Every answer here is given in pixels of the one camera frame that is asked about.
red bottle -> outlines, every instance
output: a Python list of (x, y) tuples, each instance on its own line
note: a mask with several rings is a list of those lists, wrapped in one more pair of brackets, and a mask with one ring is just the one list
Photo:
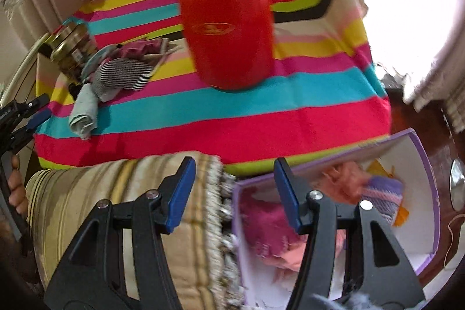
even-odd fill
[(251, 87), (273, 68), (269, 0), (180, 0), (184, 36), (199, 76), (224, 90)]

storage box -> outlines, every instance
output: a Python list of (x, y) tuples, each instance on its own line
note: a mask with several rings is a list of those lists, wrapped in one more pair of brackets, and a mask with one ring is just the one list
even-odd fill
[[(432, 260), (438, 249), (439, 197), (428, 157), (413, 129), (404, 130), (374, 144), (295, 166), (292, 172), (312, 183), (318, 181), (322, 171), (328, 167), (345, 161), (356, 161), (366, 168), (374, 159), (378, 159), (386, 171), (394, 167), (396, 178), (405, 185), (403, 206), (410, 212), (410, 216), (401, 227), (393, 229), (418, 275)], [(286, 282), (273, 282), (275, 267), (262, 263), (247, 245), (238, 204), (241, 191), (251, 186), (259, 189), (263, 200), (280, 201), (273, 174), (244, 180), (236, 186), (233, 193), (232, 229), (239, 243), (239, 269), (242, 285), (245, 288), (246, 304), (284, 310), (297, 274), (288, 278)], [(342, 252), (335, 261), (331, 299), (341, 295), (345, 258), (345, 252)]]

finger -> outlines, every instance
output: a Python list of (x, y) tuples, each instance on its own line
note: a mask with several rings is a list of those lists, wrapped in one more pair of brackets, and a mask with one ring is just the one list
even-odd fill
[(16, 211), (22, 215), (24, 218), (27, 217), (27, 206), (28, 206), (28, 202), (27, 202), (27, 198), (25, 198), (23, 200), (23, 202), (21, 204), (19, 204), (17, 207), (16, 207)]
[(21, 174), (19, 171), (13, 171), (8, 178), (8, 187), (10, 191), (13, 192), (16, 188), (20, 187), (23, 184)]
[(13, 169), (19, 169), (19, 158), (17, 155), (11, 157), (11, 167), (13, 167)]
[(21, 186), (15, 189), (15, 191), (11, 193), (8, 201), (10, 202), (12, 206), (17, 207), (19, 204), (23, 202), (25, 197), (26, 197), (26, 189), (23, 186)]

striped tablecloth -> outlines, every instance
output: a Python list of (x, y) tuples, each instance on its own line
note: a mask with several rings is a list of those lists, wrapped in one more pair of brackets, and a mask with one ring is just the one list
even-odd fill
[(371, 62), (363, 0), (272, 0), (273, 75), (237, 93), (209, 88), (197, 76), (177, 1), (93, 0), (75, 13), (71, 19), (87, 23), (99, 47), (164, 35), (184, 48), (141, 91), (101, 106), (88, 141), (68, 127), (73, 99), (66, 79), (39, 62), (37, 92), (51, 95), (53, 111), (36, 136), (44, 167), (198, 150), (218, 155), (233, 174), (253, 175), (270, 171), (279, 156), (297, 164), (389, 133), (390, 106)]

brown floor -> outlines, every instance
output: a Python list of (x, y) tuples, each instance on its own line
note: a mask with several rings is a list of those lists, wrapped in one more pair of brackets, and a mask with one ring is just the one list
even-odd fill
[[(459, 214), (455, 212), (450, 202), (449, 174), (450, 165), (455, 158), (460, 157), (465, 161), (465, 138), (461, 134), (456, 135), (450, 131), (441, 110), (441, 102), (430, 103), (420, 113), (417, 113), (412, 106), (402, 102), (400, 95), (390, 93), (389, 97), (392, 133), (406, 128), (415, 129), (428, 154), (438, 186), (441, 214), (439, 249), (433, 261), (420, 275), (422, 285), (426, 285), (443, 269), (444, 258), (451, 240), (447, 226)], [(454, 243), (447, 260), (450, 260), (457, 252), (460, 226), (463, 222), (463, 219), (458, 219), (451, 226)]]

